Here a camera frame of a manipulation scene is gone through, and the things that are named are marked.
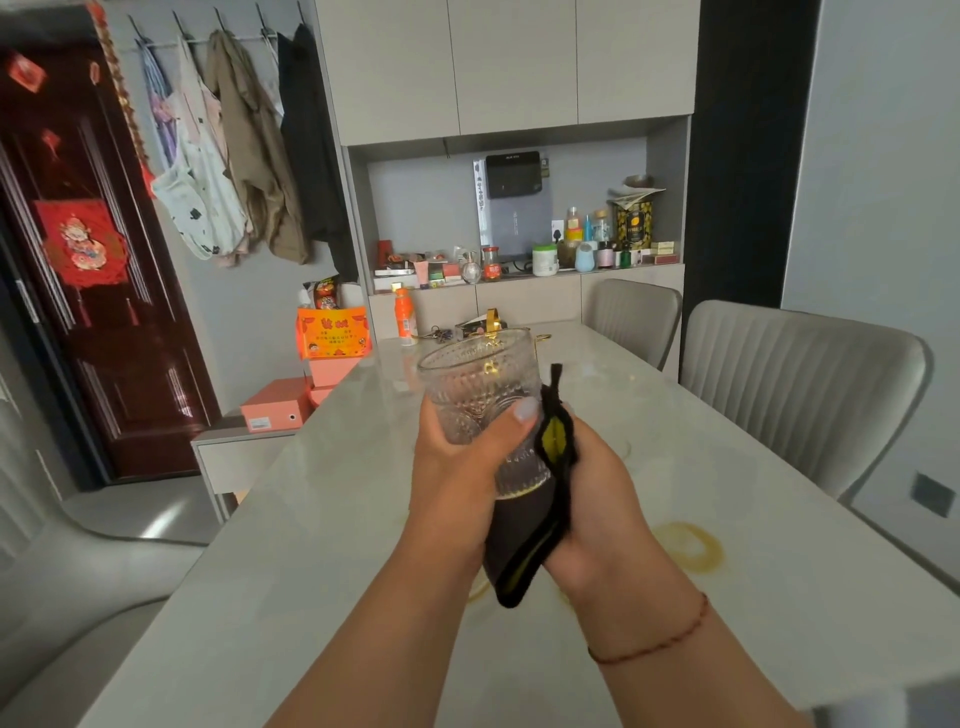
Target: fingernail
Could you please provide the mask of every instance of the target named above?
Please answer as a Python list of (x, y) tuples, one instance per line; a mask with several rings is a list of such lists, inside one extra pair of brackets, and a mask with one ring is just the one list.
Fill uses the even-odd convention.
[(514, 417), (522, 423), (533, 420), (539, 413), (540, 403), (536, 397), (524, 397), (516, 407), (514, 407)]

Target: red decoration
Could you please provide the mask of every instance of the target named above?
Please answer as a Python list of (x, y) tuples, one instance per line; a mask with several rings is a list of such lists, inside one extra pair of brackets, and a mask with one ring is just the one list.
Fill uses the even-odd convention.
[(127, 282), (127, 241), (103, 200), (37, 200), (43, 250), (63, 282), (75, 288)]
[(7, 66), (7, 74), (18, 84), (33, 93), (40, 91), (40, 87), (47, 78), (46, 71), (19, 53), (14, 53), (10, 59), (10, 64)]
[(57, 148), (60, 146), (60, 137), (49, 129), (44, 129), (40, 135), (40, 140), (47, 145), (47, 148), (50, 150), (50, 156), (54, 159), (58, 158)]

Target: textured glass cup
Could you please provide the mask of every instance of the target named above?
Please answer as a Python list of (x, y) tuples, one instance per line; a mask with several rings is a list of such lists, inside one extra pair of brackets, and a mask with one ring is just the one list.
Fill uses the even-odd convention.
[[(511, 404), (540, 399), (540, 369), (534, 337), (526, 328), (506, 328), (440, 347), (417, 367), (437, 406), (446, 439), (466, 445)], [(496, 472), (497, 497), (521, 496), (550, 476), (534, 452), (534, 427)]]

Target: small box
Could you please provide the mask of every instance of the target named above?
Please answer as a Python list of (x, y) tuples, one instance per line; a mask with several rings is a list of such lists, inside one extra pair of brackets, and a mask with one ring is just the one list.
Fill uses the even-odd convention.
[(310, 359), (310, 376), (314, 387), (335, 387), (353, 371), (362, 356), (335, 359)]
[(330, 396), (333, 387), (314, 387), (310, 390), (310, 401), (313, 406), (319, 407), (320, 403)]
[(302, 376), (275, 379), (240, 405), (250, 432), (297, 429), (313, 412), (309, 384)]

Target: jar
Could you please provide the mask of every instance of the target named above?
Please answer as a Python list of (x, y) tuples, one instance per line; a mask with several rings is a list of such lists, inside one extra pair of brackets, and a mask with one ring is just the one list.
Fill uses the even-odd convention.
[(560, 270), (560, 261), (557, 258), (557, 246), (535, 245), (534, 246), (534, 275), (540, 278), (547, 276), (556, 276)]
[(500, 279), (500, 249), (495, 245), (488, 245), (483, 251), (483, 280)]

